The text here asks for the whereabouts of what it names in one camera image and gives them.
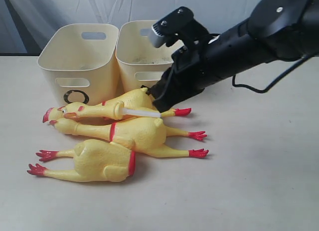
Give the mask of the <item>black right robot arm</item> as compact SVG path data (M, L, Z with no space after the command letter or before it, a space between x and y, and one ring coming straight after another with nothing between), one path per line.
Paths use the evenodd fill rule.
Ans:
M213 34L179 7L158 20L149 39L159 48L181 40L173 64L149 91L160 112L206 87L262 63L293 62L293 68L319 54L319 0L261 0L243 22Z

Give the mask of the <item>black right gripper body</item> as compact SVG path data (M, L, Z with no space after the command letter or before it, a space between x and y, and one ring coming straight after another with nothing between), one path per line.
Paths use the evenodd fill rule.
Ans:
M179 103L194 97L212 85L210 45L199 49L178 50L173 56L174 63L162 75L159 86L176 86L179 89Z

